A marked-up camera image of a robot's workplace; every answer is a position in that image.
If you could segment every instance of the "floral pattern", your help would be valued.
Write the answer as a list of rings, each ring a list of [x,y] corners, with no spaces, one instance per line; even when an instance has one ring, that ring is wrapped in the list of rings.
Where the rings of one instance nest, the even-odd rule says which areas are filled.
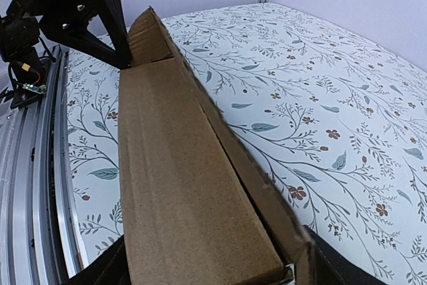
[[[163,21],[301,223],[387,284],[427,285],[427,73],[272,3]],[[106,244],[122,232],[108,212],[119,204],[117,72],[77,53],[71,64],[76,202],[88,250],[102,251],[93,230]]]

